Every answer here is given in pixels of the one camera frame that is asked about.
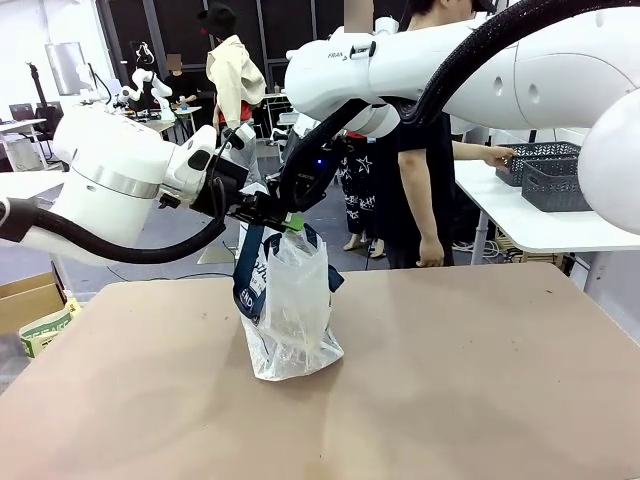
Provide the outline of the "person's right hand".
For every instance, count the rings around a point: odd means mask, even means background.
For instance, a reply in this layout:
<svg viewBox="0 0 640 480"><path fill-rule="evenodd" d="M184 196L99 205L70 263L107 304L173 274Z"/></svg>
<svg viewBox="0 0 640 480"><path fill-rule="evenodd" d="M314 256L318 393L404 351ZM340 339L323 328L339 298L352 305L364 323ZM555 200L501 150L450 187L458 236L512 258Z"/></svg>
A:
<svg viewBox="0 0 640 480"><path fill-rule="evenodd" d="M419 244L419 268L442 267L444 265L444 250L437 239L422 238Z"/></svg>

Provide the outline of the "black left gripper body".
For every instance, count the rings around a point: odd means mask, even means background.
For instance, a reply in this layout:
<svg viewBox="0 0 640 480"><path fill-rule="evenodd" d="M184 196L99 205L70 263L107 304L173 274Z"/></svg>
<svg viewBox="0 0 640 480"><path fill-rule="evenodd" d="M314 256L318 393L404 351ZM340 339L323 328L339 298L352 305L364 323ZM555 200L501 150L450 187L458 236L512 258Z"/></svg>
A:
<svg viewBox="0 0 640 480"><path fill-rule="evenodd" d="M236 209L280 214L279 201L260 184L253 192L245 192L248 170L234 162L216 157L209 162L203 186L189 208L221 220Z"/></svg>

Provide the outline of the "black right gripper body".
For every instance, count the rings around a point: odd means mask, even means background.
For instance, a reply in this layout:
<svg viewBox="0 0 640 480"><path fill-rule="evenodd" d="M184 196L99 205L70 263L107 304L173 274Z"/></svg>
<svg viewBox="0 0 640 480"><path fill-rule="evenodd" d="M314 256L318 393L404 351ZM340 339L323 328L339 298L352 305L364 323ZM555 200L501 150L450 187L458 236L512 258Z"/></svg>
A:
<svg viewBox="0 0 640 480"><path fill-rule="evenodd" d="M305 138L290 149L279 183L279 199L288 212L306 212L324 199L346 150L343 137L321 146Z"/></svg>

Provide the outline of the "person's left hand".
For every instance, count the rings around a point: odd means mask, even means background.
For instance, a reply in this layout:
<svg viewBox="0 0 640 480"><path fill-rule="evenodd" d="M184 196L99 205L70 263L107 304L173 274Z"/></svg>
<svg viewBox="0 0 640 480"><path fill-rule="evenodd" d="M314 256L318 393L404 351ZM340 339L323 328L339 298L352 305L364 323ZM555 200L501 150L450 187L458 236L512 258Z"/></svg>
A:
<svg viewBox="0 0 640 480"><path fill-rule="evenodd" d="M516 152L504 146L485 146L483 149L483 161L497 170L507 171Z"/></svg>

